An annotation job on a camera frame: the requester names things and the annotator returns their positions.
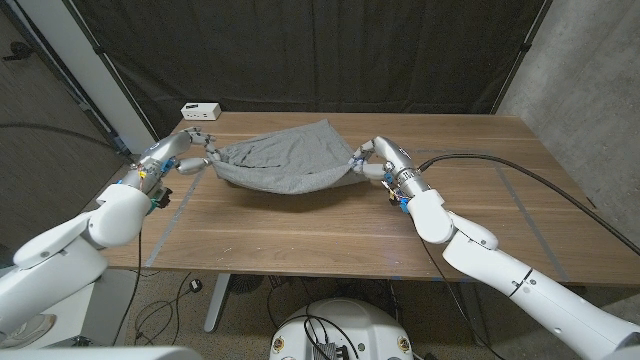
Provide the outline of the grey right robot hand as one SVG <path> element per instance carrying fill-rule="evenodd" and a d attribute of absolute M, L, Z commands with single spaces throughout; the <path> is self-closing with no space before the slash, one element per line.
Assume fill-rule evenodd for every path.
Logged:
<path fill-rule="evenodd" d="M 362 144 L 348 165 L 371 180 L 384 180 L 386 174 L 390 175 L 391 184 L 410 198 L 431 189 L 406 151 L 386 137 L 377 136 Z"/>

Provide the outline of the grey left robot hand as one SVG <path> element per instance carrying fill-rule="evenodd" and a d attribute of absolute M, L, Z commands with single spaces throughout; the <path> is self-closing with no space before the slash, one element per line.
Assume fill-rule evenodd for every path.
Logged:
<path fill-rule="evenodd" d="M 171 169 L 182 175 L 190 175 L 221 159 L 214 146 L 216 138 L 201 130 L 190 127 L 172 134 L 145 150 L 138 162 L 121 179 L 121 185 L 127 185 L 150 196 L 161 187 L 162 179 Z M 200 146 L 205 151 L 204 157 L 183 158 L 192 146 Z"/>

